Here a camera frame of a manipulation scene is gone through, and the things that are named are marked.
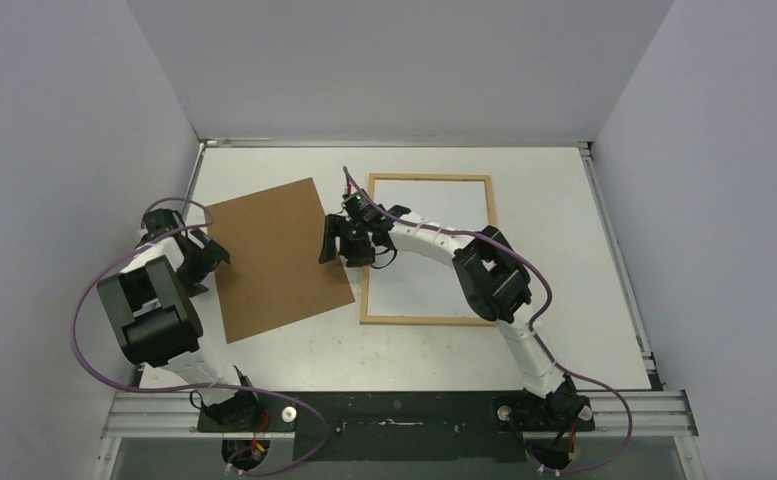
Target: brown cardboard sheet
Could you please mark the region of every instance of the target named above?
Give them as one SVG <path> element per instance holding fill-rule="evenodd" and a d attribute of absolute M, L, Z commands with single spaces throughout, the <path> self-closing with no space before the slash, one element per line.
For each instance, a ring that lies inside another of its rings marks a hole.
<path fill-rule="evenodd" d="M 317 263 L 324 212 L 311 178 L 210 208 L 209 235 L 232 261 L 215 270 L 228 343 L 355 301 L 340 259 Z"/>

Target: gray wall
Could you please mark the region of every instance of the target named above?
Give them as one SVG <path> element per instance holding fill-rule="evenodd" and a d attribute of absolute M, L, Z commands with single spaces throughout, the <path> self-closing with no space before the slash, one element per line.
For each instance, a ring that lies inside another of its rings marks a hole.
<path fill-rule="evenodd" d="M 672 0 L 128 0 L 201 137 L 587 140 Z"/>
<path fill-rule="evenodd" d="M 710 478 L 777 478 L 777 1 L 677 0 L 597 139 Z"/>
<path fill-rule="evenodd" d="M 123 0 L 0 1 L 0 478 L 90 474 L 112 392 L 70 354 L 73 303 L 196 148 Z M 83 348 L 125 379 L 101 310 Z"/>

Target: gray panel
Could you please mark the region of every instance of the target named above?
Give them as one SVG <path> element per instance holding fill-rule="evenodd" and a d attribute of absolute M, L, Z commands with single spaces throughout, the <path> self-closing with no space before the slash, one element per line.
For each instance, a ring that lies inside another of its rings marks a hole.
<path fill-rule="evenodd" d="M 122 0 L 0 1 L 0 478 L 90 474 L 113 392 L 70 355 L 73 304 L 196 149 Z M 96 300 L 80 333 L 127 376 Z"/>
<path fill-rule="evenodd" d="M 577 437 L 580 458 L 573 466 L 603 460 L 619 444 L 619 438 Z M 271 456 L 261 469 L 290 462 L 293 440 L 274 440 Z M 193 480 L 232 478 L 223 474 L 224 462 L 217 439 L 123 439 L 112 473 L 112 480 Z M 526 480 L 538 474 L 530 463 L 495 463 L 484 459 L 455 462 L 310 462 L 275 475 L 282 480 L 299 479 L 497 479 Z M 591 480 L 684 479 L 673 437 L 633 438 L 629 449 L 605 468 L 572 475 Z"/>
<path fill-rule="evenodd" d="M 202 137 L 593 139 L 671 0 L 129 0 Z"/>
<path fill-rule="evenodd" d="M 777 2 L 677 0 L 594 153 L 709 478 L 777 478 Z"/>

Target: wooden frame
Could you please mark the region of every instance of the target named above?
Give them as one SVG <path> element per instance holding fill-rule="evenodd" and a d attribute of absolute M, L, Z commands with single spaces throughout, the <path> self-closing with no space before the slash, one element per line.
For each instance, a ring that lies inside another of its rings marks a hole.
<path fill-rule="evenodd" d="M 377 180 L 418 180 L 445 182 L 483 182 L 485 185 L 485 203 L 488 210 L 488 223 L 497 225 L 497 212 L 494 208 L 494 187 L 490 175 L 444 175 L 425 173 L 371 173 L 368 177 L 367 191 L 376 199 Z M 362 325 L 448 325 L 489 327 L 494 323 L 478 317 L 416 317 L 403 315 L 369 315 L 368 296 L 370 295 L 370 267 L 362 272 L 361 313 L 359 323 Z"/>

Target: white table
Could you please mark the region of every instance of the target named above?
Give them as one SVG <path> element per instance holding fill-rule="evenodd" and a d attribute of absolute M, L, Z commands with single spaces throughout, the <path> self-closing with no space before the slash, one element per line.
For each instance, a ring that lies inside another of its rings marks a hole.
<path fill-rule="evenodd" d="M 568 368 L 616 388 L 650 388 L 576 148 L 212 148 L 193 198 L 210 205 L 312 177 L 324 210 L 335 212 L 344 188 L 343 165 L 362 185 L 371 172 L 491 175 L 500 229 L 553 286 L 554 302 L 539 331 L 554 354 Z M 201 219 L 192 208 L 186 220 Z M 356 304 L 229 345 L 210 276 L 205 282 L 210 291 L 193 299 L 205 328 L 202 348 L 215 350 L 256 386 L 271 390 L 521 388 L 496 329 L 359 325 L 361 274 L 353 269 L 347 275 Z M 530 288 L 540 304 L 540 285 L 533 281 Z M 175 375 L 154 368 L 146 369 L 141 382 L 178 383 L 183 382 Z"/>

